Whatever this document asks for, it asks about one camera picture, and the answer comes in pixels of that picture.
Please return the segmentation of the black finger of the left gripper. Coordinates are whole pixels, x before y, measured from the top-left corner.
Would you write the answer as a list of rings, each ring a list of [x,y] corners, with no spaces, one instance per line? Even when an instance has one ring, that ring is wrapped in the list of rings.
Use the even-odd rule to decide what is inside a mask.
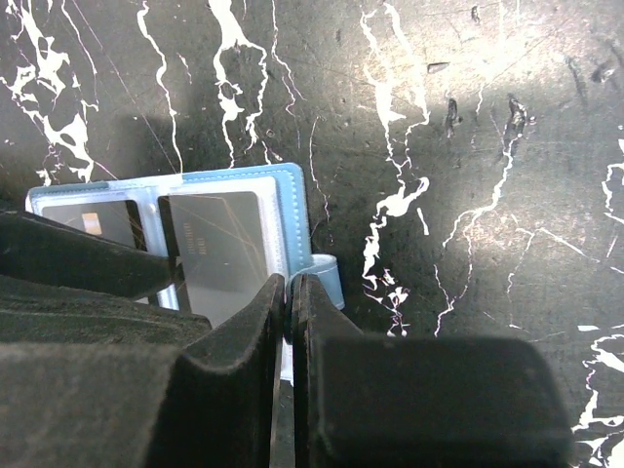
[[[36,214],[7,210],[1,212],[1,274],[125,298],[154,294],[174,281],[165,257]]]
[[[3,276],[3,343],[188,345],[212,330],[200,315],[98,292]]]

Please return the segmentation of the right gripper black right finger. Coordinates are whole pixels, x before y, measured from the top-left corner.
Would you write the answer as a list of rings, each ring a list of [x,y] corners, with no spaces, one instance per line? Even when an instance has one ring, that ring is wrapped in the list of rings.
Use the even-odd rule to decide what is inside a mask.
[[[566,467],[573,457],[554,376],[525,341],[364,332],[301,274],[292,347],[299,467]]]

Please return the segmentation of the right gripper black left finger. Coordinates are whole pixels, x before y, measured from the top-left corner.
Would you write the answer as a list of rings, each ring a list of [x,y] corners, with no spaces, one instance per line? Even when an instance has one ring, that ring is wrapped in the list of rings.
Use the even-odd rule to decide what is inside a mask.
[[[1,341],[5,467],[265,467],[284,280],[188,345]]]

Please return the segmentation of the blue leather card holder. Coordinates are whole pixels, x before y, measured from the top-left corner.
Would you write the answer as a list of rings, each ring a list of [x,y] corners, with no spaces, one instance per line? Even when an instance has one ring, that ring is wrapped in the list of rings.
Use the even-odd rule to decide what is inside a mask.
[[[165,257],[174,281],[142,303],[206,317],[216,328],[246,306],[268,277],[321,280],[344,298],[334,256],[312,253],[302,169],[294,163],[35,187],[26,209],[135,201],[146,253]]]

